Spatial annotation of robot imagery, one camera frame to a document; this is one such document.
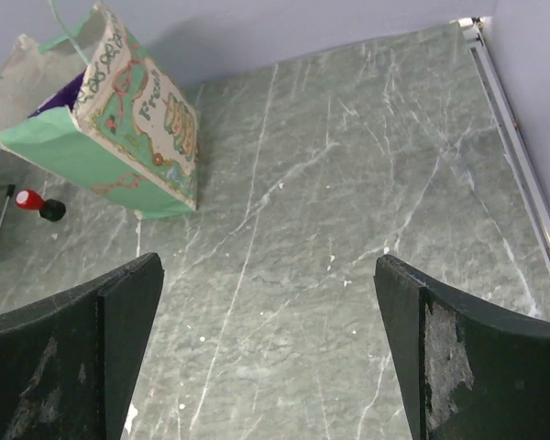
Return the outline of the purple Fox's candy packet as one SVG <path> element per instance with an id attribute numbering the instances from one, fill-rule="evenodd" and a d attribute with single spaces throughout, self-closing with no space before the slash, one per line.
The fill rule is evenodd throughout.
<path id="1" fill-rule="evenodd" d="M 42 113 L 48 112 L 55 108 L 67 108 L 71 112 L 75 106 L 79 92 L 83 85 L 83 76 L 86 70 L 83 70 L 64 87 L 58 90 L 54 95 L 48 98 L 41 106 L 39 106 L 27 118 L 39 116 Z"/>

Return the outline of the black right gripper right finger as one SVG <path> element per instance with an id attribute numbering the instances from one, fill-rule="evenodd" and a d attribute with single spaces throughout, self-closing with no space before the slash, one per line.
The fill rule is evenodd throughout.
<path id="1" fill-rule="evenodd" d="M 550 439 L 550 322 L 384 255 L 375 290 L 414 439 Z"/>

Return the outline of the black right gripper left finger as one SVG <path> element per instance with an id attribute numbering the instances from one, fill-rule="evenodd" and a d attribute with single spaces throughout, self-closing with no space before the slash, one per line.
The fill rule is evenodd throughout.
<path id="1" fill-rule="evenodd" d="M 148 253 L 0 314 L 0 439 L 120 438 L 163 281 Z"/>

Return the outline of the green illustrated paper bag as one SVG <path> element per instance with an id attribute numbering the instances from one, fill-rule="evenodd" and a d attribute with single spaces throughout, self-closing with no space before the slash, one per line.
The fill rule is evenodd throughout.
<path id="1" fill-rule="evenodd" d="M 71 112 L 28 116 L 83 70 Z M 106 5 L 47 43 L 20 36 L 0 67 L 0 149 L 142 218 L 197 207 L 198 119 Z"/>

